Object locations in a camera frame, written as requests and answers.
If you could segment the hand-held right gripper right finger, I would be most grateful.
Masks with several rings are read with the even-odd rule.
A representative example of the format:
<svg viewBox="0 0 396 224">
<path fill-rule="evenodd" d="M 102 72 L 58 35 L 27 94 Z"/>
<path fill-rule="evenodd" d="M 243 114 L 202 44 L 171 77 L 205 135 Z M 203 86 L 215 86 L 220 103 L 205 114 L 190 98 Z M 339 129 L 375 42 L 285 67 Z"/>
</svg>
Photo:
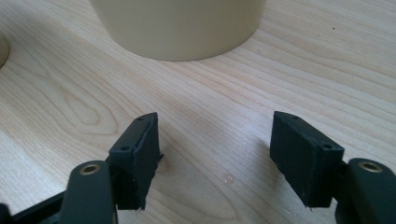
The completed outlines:
<svg viewBox="0 0 396 224">
<path fill-rule="evenodd" d="M 275 111 L 270 158 L 305 206 L 329 207 L 344 148 L 305 120 Z"/>
</svg>

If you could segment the beige round container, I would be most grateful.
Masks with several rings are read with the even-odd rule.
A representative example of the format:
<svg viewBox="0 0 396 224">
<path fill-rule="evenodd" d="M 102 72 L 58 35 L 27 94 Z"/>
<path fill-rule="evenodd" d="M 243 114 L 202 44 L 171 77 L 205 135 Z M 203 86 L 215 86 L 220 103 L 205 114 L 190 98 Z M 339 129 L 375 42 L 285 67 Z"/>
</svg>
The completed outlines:
<svg viewBox="0 0 396 224">
<path fill-rule="evenodd" d="M 134 54 L 192 61 L 247 41 L 265 0 L 89 0 L 110 37 Z"/>
</svg>

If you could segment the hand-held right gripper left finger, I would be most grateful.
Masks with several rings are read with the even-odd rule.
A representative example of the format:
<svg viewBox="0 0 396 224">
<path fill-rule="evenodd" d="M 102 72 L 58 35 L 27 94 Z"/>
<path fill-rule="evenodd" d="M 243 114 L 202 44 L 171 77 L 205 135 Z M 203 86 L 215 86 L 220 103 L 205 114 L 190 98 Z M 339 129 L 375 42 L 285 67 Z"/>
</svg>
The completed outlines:
<svg viewBox="0 0 396 224">
<path fill-rule="evenodd" d="M 119 210 L 144 210 L 158 163 L 158 114 L 136 118 L 109 150 L 108 163 L 117 177 L 113 185 Z"/>
</svg>

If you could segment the light blue pedal trash bin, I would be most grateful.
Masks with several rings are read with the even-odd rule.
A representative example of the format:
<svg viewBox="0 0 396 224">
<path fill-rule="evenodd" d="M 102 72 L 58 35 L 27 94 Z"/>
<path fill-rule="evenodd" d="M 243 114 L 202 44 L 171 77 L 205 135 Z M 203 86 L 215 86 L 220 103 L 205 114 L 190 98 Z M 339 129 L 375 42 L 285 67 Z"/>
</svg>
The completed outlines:
<svg viewBox="0 0 396 224">
<path fill-rule="evenodd" d="M 9 45 L 8 42 L 0 38 L 0 68 L 7 62 L 9 56 Z"/>
</svg>

